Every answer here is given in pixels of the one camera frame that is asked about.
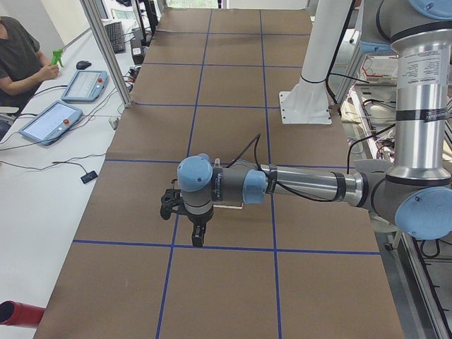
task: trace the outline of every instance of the red cup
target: red cup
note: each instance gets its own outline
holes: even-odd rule
[[[4,302],[0,304],[0,325],[12,325],[37,328],[45,309],[21,302]]]

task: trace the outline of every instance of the green object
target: green object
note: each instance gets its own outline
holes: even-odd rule
[[[54,51],[54,56],[52,58],[52,62],[50,63],[50,66],[56,65],[57,62],[59,62],[61,67],[64,67],[63,63],[61,62],[61,55],[63,55],[62,49],[57,49],[56,51]]]

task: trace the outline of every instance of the tablet device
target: tablet device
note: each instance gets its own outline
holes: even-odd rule
[[[61,99],[65,102],[93,102],[108,81],[106,71],[77,71]]]
[[[56,101],[19,130],[27,139],[40,145],[51,145],[81,117],[82,110]]]

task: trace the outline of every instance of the black computer mouse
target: black computer mouse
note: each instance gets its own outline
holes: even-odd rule
[[[89,61],[82,60],[76,64],[76,69],[87,69],[89,66],[91,66]]]

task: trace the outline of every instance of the person's hand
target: person's hand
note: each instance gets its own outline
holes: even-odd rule
[[[53,66],[43,66],[37,73],[37,78],[42,82],[46,80],[55,79],[58,76],[59,67],[58,65]]]

